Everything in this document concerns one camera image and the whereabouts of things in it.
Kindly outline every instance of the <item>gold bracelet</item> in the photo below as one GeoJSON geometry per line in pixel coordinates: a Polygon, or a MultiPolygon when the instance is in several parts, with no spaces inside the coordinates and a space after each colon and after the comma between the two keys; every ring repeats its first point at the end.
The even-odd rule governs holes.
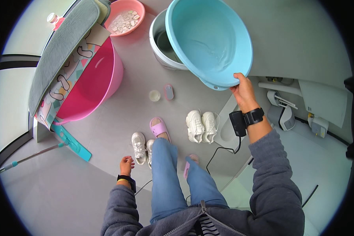
{"type": "Polygon", "coordinates": [[[118,183],[118,181],[121,181],[121,180],[129,182],[127,179],[119,179],[119,180],[117,180],[117,183],[118,183]]]}

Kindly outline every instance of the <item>right hand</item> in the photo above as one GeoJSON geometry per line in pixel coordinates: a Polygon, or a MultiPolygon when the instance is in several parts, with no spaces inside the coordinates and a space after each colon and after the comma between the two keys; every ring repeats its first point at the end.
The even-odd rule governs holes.
{"type": "Polygon", "coordinates": [[[236,98],[240,110],[245,114],[256,108],[260,108],[255,100],[252,82],[246,78],[242,73],[234,73],[234,78],[238,78],[240,83],[236,86],[230,87],[231,92],[236,98]]]}
{"type": "Polygon", "coordinates": [[[121,175],[131,176],[131,169],[134,168],[134,160],[131,156],[125,156],[119,163],[119,168],[121,169],[121,175]]]}

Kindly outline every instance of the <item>white chunky sneaker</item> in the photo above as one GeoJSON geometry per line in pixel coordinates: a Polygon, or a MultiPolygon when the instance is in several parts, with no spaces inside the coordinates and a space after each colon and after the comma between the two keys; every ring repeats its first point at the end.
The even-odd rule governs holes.
{"type": "Polygon", "coordinates": [[[202,142],[202,135],[205,128],[201,121],[200,112],[197,110],[189,112],[186,117],[186,125],[188,126],[189,140],[195,143],[202,142]]]}
{"type": "Polygon", "coordinates": [[[135,160],[139,165],[142,165],[147,160],[147,149],[145,147],[146,138],[142,133],[136,132],[131,138],[132,147],[134,148],[135,160]]]}
{"type": "Polygon", "coordinates": [[[152,169],[152,167],[151,167],[151,165],[152,165],[152,145],[154,142],[155,142],[154,139],[150,139],[147,141],[147,144],[146,144],[146,148],[147,148],[147,152],[148,152],[147,163],[151,169],[152,169]]]}
{"type": "Polygon", "coordinates": [[[202,141],[209,144],[213,143],[217,130],[215,129],[215,116],[211,111],[203,113],[202,124],[205,127],[205,133],[202,136],[202,141]]]}

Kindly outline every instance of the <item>light blue jeans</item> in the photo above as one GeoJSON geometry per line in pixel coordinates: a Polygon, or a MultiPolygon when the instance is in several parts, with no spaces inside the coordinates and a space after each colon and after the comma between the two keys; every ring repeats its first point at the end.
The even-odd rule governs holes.
{"type": "MultiPolygon", "coordinates": [[[[188,184],[191,205],[204,200],[207,205],[229,208],[209,173],[189,156],[188,184]]],[[[152,217],[151,224],[188,207],[177,177],[177,147],[164,138],[157,138],[152,146],[152,217]]]]}

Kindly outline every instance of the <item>pink plastic basin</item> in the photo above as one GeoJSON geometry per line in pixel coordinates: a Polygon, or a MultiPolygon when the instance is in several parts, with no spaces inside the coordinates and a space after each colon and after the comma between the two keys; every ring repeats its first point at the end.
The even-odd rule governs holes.
{"type": "Polygon", "coordinates": [[[62,125],[89,116],[118,89],[123,65],[110,37],[99,48],[60,107],[57,116],[62,125]]]}
{"type": "Polygon", "coordinates": [[[139,21],[130,30],[121,34],[111,34],[111,37],[123,36],[131,33],[143,22],[144,16],[146,14],[146,9],[144,8],[143,4],[137,0],[117,0],[110,5],[110,15],[104,23],[105,28],[110,31],[111,29],[109,29],[108,27],[111,22],[119,15],[119,13],[122,13],[124,11],[136,11],[140,16],[139,21]]]}

